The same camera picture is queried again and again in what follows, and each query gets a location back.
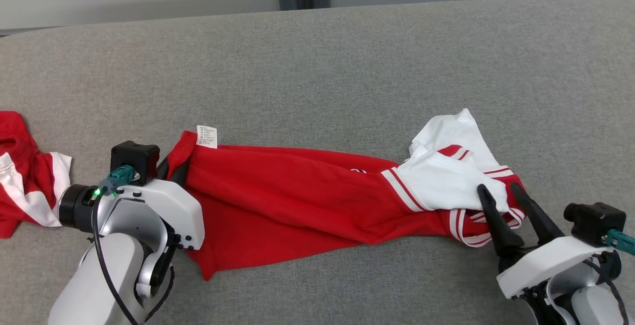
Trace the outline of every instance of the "black cable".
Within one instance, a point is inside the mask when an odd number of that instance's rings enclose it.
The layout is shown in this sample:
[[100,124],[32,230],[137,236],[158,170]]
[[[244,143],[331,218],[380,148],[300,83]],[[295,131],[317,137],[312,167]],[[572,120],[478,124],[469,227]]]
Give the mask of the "black cable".
[[594,262],[590,260],[585,260],[583,263],[593,268],[593,270],[596,271],[597,274],[599,274],[599,280],[601,280],[602,282],[605,282],[606,285],[608,285],[611,288],[611,293],[613,293],[613,296],[615,296],[615,300],[617,300],[617,307],[620,309],[620,314],[622,315],[622,318],[624,319],[624,325],[629,325],[629,315],[626,313],[624,300],[622,300],[622,297],[617,291],[615,284],[613,284],[613,282],[608,277],[606,277],[605,273]]
[[137,323],[136,320],[134,320],[134,316],[130,314],[130,311],[127,309],[125,303],[121,299],[121,296],[117,293],[117,289],[115,288],[113,284],[113,280],[111,279],[111,276],[108,273],[108,268],[106,268],[104,253],[102,253],[102,244],[99,241],[99,230],[98,230],[98,222],[97,222],[97,207],[99,206],[99,200],[102,197],[101,196],[102,194],[104,194],[104,190],[102,190],[102,193],[99,196],[97,196],[97,199],[95,201],[93,201],[93,211],[92,211],[93,213],[91,215],[92,216],[91,226],[93,227],[93,237],[95,237],[95,251],[97,252],[97,259],[99,260],[99,266],[102,269],[102,274],[104,275],[106,284],[108,284],[108,288],[111,290],[111,293],[113,294],[113,298],[115,298],[115,302],[117,302],[121,311],[126,316],[130,324],[139,325],[139,323]]

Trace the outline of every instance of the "red and white garment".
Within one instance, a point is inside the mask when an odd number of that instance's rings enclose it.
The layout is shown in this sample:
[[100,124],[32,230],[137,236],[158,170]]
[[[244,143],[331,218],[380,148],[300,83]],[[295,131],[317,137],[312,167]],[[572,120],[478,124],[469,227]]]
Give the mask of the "red and white garment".
[[189,255],[206,279],[406,235],[482,246],[491,237],[479,211],[481,183],[512,228],[524,218],[509,190],[520,180],[495,162],[467,110],[432,119],[401,165],[335,151],[196,142],[196,133],[184,132],[168,162],[175,170],[190,158],[186,189],[200,201],[206,236]]
[[70,157],[41,153],[22,116],[0,112],[0,238],[20,221],[61,226],[57,203],[70,185]]

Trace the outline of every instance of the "robotic arm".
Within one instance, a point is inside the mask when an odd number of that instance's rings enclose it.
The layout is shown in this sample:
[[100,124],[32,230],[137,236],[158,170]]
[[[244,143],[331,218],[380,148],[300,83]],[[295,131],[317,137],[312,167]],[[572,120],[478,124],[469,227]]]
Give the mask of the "robotic arm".
[[[487,188],[478,188],[500,258],[497,280],[505,297],[526,301],[538,325],[628,325],[632,318],[612,282],[622,270],[612,247],[633,254],[632,239],[621,233],[626,214],[604,203],[572,203],[565,209],[565,219],[573,222],[572,236],[565,236],[520,185],[513,184],[512,192],[527,212],[538,246],[524,248],[522,238],[496,211]],[[603,283],[612,294],[599,286]]]
[[93,234],[79,268],[49,314],[50,325],[142,324],[172,288],[177,249],[199,250],[200,203],[182,188],[188,163],[157,169],[159,148],[115,146],[111,173],[97,186],[71,185],[59,205],[65,226]]

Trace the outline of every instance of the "gray fabric surface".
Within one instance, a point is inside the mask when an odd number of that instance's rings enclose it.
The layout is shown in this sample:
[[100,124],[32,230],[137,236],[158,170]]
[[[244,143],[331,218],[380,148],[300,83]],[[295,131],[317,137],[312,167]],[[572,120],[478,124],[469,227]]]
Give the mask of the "gray fabric surface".
[[[467,107],[501,164],[564,229],[570,201],[635,212],[635,4],[483,0],[76,26],[0,39],[0,110],[95,183],[122,140],[407,156],[428,119]],[[631,219],[627,230],[635,233]],[[530,227],[521,234],[530,242]],[[41,324],[88,247],[21,225],[0,242],[0,322]],[[617,286],[635,313],[635,267]],[[222,271],[184,254],[159,324],[533,324],[491,246],[409,237]]]

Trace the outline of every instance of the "care label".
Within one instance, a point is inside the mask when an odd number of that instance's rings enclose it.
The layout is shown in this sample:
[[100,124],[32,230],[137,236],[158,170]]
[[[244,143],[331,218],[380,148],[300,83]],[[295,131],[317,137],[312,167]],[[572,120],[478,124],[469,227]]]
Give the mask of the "care label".
[[218,137],[216,137],[216,128],[206,126],[196,126],[196,144],[205,146],[206,148],[218,149]]

